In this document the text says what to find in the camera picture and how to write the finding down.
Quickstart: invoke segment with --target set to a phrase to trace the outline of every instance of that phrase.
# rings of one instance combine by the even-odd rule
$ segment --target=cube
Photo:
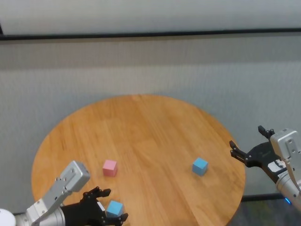
[[[117,162],[106,160],[103,165],[103,174],[105,176],[114,177],[117,173]]]
[[[197,158],[192,165],[192,172],[198,174],[199,176],[202,176],[206,173],[207,168],[208,163],[201,158]]]
[[[116,201],[111,201],[107,208],[107,217],[115,218],[123,214],[123,204]]]

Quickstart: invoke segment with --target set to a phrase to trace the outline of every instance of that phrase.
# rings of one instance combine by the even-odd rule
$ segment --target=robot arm
[[[83,194],[80,202],[63,206],[65,198],[78,192],[90,179],[90,174],[81,162],[72,161],[61,173],[50,190],[25,213],[15,215],[16,226],[121,226],[128,214],[116,218],[107,218],[105,209],[97,200],[110,194],[110,189],[99,187]],[[7,211],[0,225],[11,218]]]
[[[298,132],[283,129],[278,133],[258,131],[269,141],[244,153],[230,141],[231,156],[243,162],[247,167],[260,167],[276,184],[278,191],[301,211],[301,140]]]

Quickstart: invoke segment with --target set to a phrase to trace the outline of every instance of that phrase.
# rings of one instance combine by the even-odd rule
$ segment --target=wood grain
[[[245,168],[231,158],[229,132],[212,116],[186,102],[153,95],[122,96],[86,106],[62,120],[44,139],[32,168],[39,199],[72,160],[91,173],[78,202],[95,186],[111,188],[101,199],[124,204],[126,226],[226,225],[237,210]],[[191,171],[197,157],[208,171]],[[116,177],[104,177],[106,159],[118,162]]]

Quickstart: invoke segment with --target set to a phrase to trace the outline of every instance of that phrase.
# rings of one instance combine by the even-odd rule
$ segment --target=light blue cube
[[[111,201],[107,208],[107,217],[115,218],[119,217],[121,214],[123,214],[123,204]]]
[[[208,163],[201,158],[197,158],[192,165],[192,172],[202,176],[206,173],[207,168]]]

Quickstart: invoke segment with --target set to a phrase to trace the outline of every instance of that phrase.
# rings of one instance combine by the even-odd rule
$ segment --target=wall
[[[5,34],[300,27],[299,0],[1,0]]]
[[[73,111],[111,96],[191,102],[245,151],[264,141],[260,124],[301,130],[300,50],[300,34],[1,42],[1,207],[31,205],[31,167],[45,135]],[[247,170],[245,194],[271,192],[259,169]]]

